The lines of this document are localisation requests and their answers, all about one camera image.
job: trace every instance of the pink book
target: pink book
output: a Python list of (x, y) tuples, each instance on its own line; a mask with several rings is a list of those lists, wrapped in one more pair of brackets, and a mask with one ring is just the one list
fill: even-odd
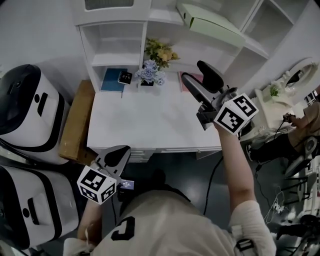
[[(189, 92), (188, 88), (184, 85), (184, 83), (182, 82), (182, 74), (184, 72), (179, 72), (179, 80), (180, 80), (180, 85), (181, 85), (181, 91), (182, 92)], [(203, 82), (204, 80), (204, 76), (202, 74), (193, 74), (193, 73), (189, 73), (190, 75), (194, 76), (196, 79), (198, 79), (201, 83)]]

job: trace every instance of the white cabinet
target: white cabinet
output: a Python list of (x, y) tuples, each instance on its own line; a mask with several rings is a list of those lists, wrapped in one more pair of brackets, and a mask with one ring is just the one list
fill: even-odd
[(151, 0), (70, 0), (75, 25), (106, 21), (146, 21)]
[(245, 48), (224, 73), (230, 87), (243, 87), (272, 57), (309, 0), (258, 0), (242, 28)]
[(143, 22), (102, 22), (80, 26), (86, 66), (93, 87), (100, 91), (107, 68), (135, 73), (141, 61)]

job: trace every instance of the blue book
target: blue book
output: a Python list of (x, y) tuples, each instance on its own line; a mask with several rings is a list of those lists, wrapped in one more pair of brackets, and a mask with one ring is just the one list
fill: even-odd
[(123, 92), (125, 85), (118, 82), (121, 71), (127, 71), (127, 68), (108, 68), (105, 72), (104, 79), (101, 86), (101, 91), (108, 92)]

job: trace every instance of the cardboard box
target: cardboard box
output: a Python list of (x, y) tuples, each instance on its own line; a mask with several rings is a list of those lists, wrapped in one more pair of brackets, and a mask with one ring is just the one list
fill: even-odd
[(191, 31), (207, 35), (242, 48), (246, 39), (225, 17), (196, 5), (178, 2), (178, 9), (184, 23)]
[(60, 157), (85, 165), (90, 165), (96, 158), (97, 154), (86, 147), (95, 94), (91, 81), (80, 83), (64, 126), (59, 146)]

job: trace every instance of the handle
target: handle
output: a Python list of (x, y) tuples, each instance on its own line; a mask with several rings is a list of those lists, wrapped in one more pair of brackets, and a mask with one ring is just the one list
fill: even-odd
[(28, 199), (27, 204), (28, 204), (28, 208), (29, 208), (29, 212), (30, 212), (33, 224), (39, 225), (39, 220), (36, 213), (34, 199), (33, 198)]
[(38, 114), (39, 114), (40, 117), (42, 115), (42, 112), (44, 111), (44, 107), (45, 107), (47, 98), (48, 98), (48, 94), (46, 94), (45, 92), (42, 93), (42, 96), (41, 96), (41, 99), (40, 99), (40, 102), (39, 102), (39, 105), (38, 105), (38, 109), (37, 109)]

